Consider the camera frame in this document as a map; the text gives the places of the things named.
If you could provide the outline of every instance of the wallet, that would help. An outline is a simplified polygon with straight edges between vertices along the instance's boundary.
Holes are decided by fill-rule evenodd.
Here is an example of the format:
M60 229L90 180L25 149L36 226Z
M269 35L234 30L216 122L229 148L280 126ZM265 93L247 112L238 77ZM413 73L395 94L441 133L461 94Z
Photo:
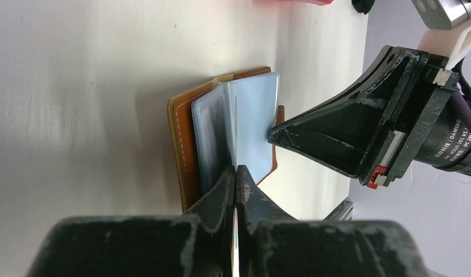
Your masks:
M203 194L226 166L246 165L256 183L271 172L268 134L276 121L278 81L278 74L266 73L223 82L193 101Z
M186 91L168 101L167 117L169 120L171 138L173 140L183 212L203 196L200 183L198 150L196 147L196 136L193 126L193 101L207 94L221 82L229 82L270 72L271 68L266 66L245 72L218 76L210 82ZM278 106L276 124L279 124L284 120L285 107ZM275 147L272 146L271 172L273 172L277 166Z

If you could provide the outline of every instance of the table surface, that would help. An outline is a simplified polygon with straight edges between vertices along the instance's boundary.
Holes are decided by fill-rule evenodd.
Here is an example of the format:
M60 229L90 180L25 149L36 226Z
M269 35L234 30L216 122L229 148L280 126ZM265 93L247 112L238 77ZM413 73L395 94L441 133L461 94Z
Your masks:
M366 30L351 0L0 1L0 276L64 217L181 212L169 98L268 65L290 118L361 74ZM347 178L277 155L261 187L295 217L347 196Z

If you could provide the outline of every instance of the brown leather cover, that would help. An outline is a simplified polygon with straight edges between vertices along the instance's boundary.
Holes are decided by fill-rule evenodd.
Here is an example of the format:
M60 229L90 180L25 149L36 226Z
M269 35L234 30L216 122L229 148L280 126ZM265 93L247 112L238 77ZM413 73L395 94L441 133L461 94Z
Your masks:
M198 151L196 148L191 104L193 101L212 90L219 82L227 82L269 72L271 72L271 68L266 66L245 72L218 76L206 84L171 98L167 102L167 117L169 119L171 138L173 139L174 154L176 155L183 212L202 197ZM284 120L285 107L278 106L276 124L280 124ZM271 172L273 172L277 166L276 152L273 146L273 167Z

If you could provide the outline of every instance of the white plastic part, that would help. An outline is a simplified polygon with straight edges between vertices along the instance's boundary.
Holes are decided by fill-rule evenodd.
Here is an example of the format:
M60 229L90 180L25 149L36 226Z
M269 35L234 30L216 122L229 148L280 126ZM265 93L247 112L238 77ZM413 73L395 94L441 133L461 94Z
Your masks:
M427 30L417 49L449 57L445 68L452 69L471 51L471 18L451 30Z

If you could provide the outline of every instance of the black cylindrical motor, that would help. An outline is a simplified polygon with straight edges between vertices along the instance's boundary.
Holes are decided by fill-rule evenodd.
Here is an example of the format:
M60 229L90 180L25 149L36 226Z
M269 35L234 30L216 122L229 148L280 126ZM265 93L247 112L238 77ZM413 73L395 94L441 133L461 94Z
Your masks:
M471 100L466 101L471 108ZM414 160L471 176L471 133L453 109L451 100Z

